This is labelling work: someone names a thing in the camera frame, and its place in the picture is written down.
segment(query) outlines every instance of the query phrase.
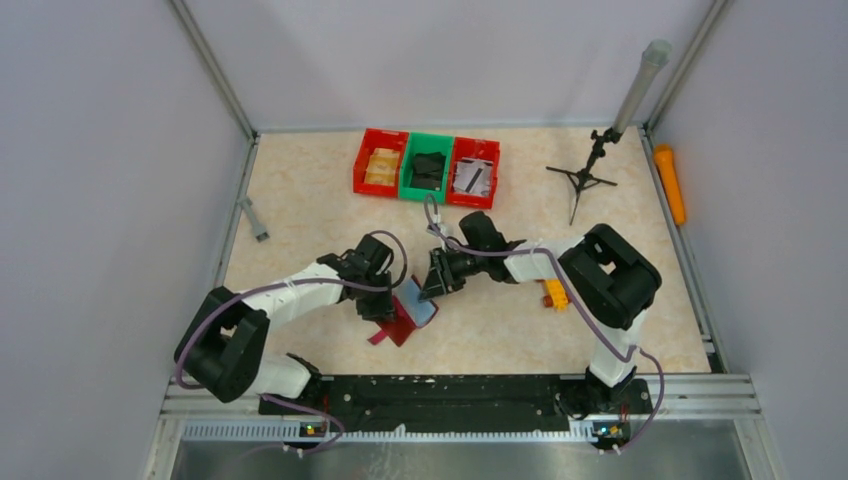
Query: gray floor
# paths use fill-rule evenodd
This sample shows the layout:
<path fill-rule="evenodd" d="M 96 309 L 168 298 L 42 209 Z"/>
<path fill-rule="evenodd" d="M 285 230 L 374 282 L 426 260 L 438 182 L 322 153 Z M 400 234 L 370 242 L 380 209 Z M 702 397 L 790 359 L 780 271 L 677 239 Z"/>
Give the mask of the gray floor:
<path fill-rule="evenodd" d="M 259 444 L 184 442 L 172 480 L 748 479 L 732 422 L 657 422 L 621 457 L 585 444 L 342 444 L 298 460 Z"/>

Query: robotic arm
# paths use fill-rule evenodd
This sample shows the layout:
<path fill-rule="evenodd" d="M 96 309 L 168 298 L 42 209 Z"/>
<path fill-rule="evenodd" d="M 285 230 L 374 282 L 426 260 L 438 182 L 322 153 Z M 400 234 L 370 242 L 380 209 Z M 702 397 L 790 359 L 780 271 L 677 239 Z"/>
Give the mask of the robotic arm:
<path fill-rule="evenodd" d="M 662 284 L 659 272 L 609 225 L 599 224 L 582 237 L 533 244 L 507 242 L 491 219 L 477 211 L 464 217 L 459 227 L 474 255 L 450 244 L 430 251 L 430 269 L 421 300 L 461 290 L 465 277 L 486 272 L 496 282 L 519 283 L 557 278 L 547 249 L 557 258 L 566 279 L 582 304 L 597 320 L 596 327 L 619 352 L 627 353 L 639 341 L 645 314 Z M 504 252 L 515 252 L 504 255 Z M 608 273 L 603 266 L 612 266 Z M 587 383 L 609 398 L 623 390 L 633 376 L 634 359 L 623 362 L 598 340 L 587 369 Z"/>
<path fill-rule="evenodd" d="M 185 371 L 224 403 L 245 393 L 297 398 L 317 370 L 292 355 L 266 357 L 268 333 L 318 307 L 346 299 L 356 302 L 356 311 L 365 320 L 392 321 L 393 285 L 388 272 L 392 255 L 388 246 L 365 235 L 355 249 L 341 256 L 324 255 L 304 270 L 276 282 L 288 284 L 288 288 L 253 295 L 226 308 L 189 345 L 207 318 L 236 297 L 226 287 L 215 288 L 180 341 L 174 360 L 179 363 L 188 347 Z M 365 291 L 362 286 L 374 288 Z M 225 335 L 222 329 L 232 334 Z"/>

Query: wooden table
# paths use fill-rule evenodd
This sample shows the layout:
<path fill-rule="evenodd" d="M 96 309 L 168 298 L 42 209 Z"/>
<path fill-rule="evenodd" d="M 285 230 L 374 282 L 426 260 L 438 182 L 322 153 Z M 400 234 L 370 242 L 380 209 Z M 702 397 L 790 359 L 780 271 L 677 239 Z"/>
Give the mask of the wooden table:
<path fill-rule="evenodd" d="M 634 128 L 593 173 L 618 187 L 586 191 L 573 226 L 573 190 L 546 165 L 577 170 L 591 149 L 587 128 L 430 130 L 501 142 L 499 187 L 492 210 L 507 240 L 559 239 L 608 223 L 660 271 L 662 288 L 643 329 L 642 346 L 668 372 L 708 372 L 701 335 L 660 209 L 645 154 Z M 426 234 L 420 203 L 354 194 L 352 165 L 362 131 L 263 135 L 248 194 L 270 239 L 257 243 L 242 216 L 225 284 L 234 290 L 295 273 L 320 255 L 341 254 L 363 234 L 387 229 L 410 254 L 412 273 L 423 279 L 427 252 L 437 246 Z M 443 207 L 454 226 L 472 210 Z M 399 271 L 399 261 L 395 262 Z M 439 314 L 400 348 L 386 340 L 372 346 L 373 323 L 356 315 L 352 302 L 325 307 L 273 332 L 266 348 L 298 354 L 327 374 L 577 373 L 588 365 L 595 340 L 576 310 L 541 305 L 536 283 L 505 285 L 485 274 L 465 289 L 437 299 Z M 654 371 L 639 358 L 639 371 Z"/>

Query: yellow object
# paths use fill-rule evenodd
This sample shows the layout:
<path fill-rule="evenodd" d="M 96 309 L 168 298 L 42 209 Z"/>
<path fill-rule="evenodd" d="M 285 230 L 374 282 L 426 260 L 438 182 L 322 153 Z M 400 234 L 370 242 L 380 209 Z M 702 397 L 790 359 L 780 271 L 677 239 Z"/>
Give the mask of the yellow object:
<path fill-rule="evenodd" d="M 399 161 L 400 152 L 388 148 L 375 148 L 365 169 L 365 183 L 393 187 Z"/>
<path fill-rule="evenodd" d="M 683 196 L 680 194 L 680 185 L 677 183 L 677 173 L 674 171 L 674 152 L 666 144 L 654 149 L 654 163 L 660 172 L 663 182 L 665 196 L 668 199 L 668 208 L 671 209 L 671 217 L 675 225 L 683 225 L 686 221 L 686 209 L 683 208 Z"/>
<path fill-rule="evenodd" d="M 565 307 L 568 305 L 568 297 L 565 295 L 565 289 L 562 288 L 559 280 L 545 280 L 545 290 L 551 296 L 551 300 L 553 301 L 552 307 L 558 312 L 565 310 Z"/>

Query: metal post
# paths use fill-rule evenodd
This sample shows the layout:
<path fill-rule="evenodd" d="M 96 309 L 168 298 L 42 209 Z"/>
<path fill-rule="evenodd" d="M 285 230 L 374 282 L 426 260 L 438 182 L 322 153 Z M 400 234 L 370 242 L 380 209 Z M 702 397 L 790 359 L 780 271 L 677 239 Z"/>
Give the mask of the metal post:
<path fill-rule="evenodd" d="M 651 116 L 648 117 L 648 121 L 645 123 L 645 128 L 649 133 L 653 133 L 660 122 L 662 122 L 666 112 L 668 112 L 668 108 L 671 106 L 671 103 L 674 101 L 677 93 L 680 91 L 680 88 L 685 83 L 686 77 L 692 70 L 694 61 L 701 52 L 707 38 L 709 38 L 709 34 L 715 29 L 718 21 L 721 19 L 723 13 L 727 11 L 727 7 L 729 7 L 731 3 L 733 3 L 732 0 L 713 1 L 710 10 L 707 12 L 707 15 L 701 22 L 698 30 L 695 32 L 695 36 L 686 47 L 686 51 L 683 53 L 683 58 L 680 59 L 680 63 L 674 69 L 671 79 L 663 89 L 660 99 L 657 101 L 656 106 L 654 106 L 654 110 L 651 112 Z"/>
<path fill-rule="evenodd" d="M 212 49 L 203 37 L 203 32 L 201 32 L 200 27 L 197 26 L 197 22 L 194 20 L 194 16 L 191 14 L 185 0 L 167 1 L 174 13 L 174 16 L 183 27 L 183 31 L 185 32 L 192 49 L 194 49 L 194 52 L 200 59 L 200 63 L 203 64 L 206 74 L 209 75 L 209 79 L 212 81 L 212 84 L 221 96 L 221 100 L 224 102 L 224 105 L 226 105 L 227 110 L 229 110 L 233 119 L 239 124 L 239 128 L 241 128 L 242 133 L 244 133 L 248 140 L 253 140 L 257 135 L 256 129 L 254 129 L 250 124 L 250 119 L 247 118 L 247 114 L 244 112 L 244 108 L 242 108 L 238 97 L 236 97 L 233 87 L 224 75 L 223 70 L 221 70 L 221 66 L 215 59 Z"/>

